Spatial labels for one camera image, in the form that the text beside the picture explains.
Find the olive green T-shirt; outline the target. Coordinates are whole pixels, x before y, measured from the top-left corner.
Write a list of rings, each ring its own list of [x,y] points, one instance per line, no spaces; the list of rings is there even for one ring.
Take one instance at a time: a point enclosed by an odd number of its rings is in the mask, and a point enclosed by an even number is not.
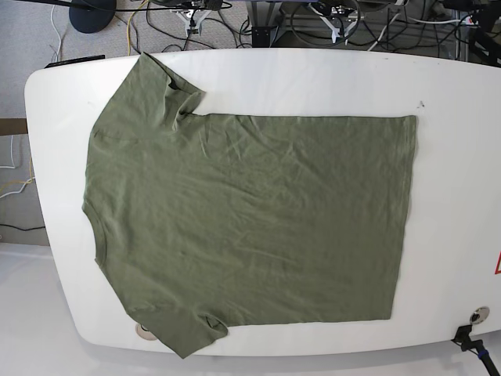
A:
[[[125,312],[180,357],[231,327],[391,317],[417,119],[199,115],[142,54],[95,122],[82,209]]]

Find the round black stand base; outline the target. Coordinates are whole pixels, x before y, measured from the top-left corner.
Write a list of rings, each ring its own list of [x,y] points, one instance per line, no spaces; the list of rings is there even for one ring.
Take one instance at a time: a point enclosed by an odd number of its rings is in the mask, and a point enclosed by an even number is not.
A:
[[[72,27],[82,34],[102,31],[114,18],[116,0],[79,1],[70,3],[69,19]]]

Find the red warning triangle sticker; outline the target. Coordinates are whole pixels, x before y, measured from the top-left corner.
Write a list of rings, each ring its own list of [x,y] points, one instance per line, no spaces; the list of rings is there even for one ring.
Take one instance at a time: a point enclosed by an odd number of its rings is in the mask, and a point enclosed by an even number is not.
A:
[[[501,254],[499,253],[499,257],[496,263],[495,275],[501,274]]]

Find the aluminium frame with black foot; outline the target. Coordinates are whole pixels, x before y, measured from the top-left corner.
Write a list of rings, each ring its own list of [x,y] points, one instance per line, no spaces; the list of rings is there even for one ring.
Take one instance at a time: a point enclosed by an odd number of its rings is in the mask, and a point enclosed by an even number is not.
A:
[[[245,1],[253,48],[271,48],[287,31],[284,1]]]

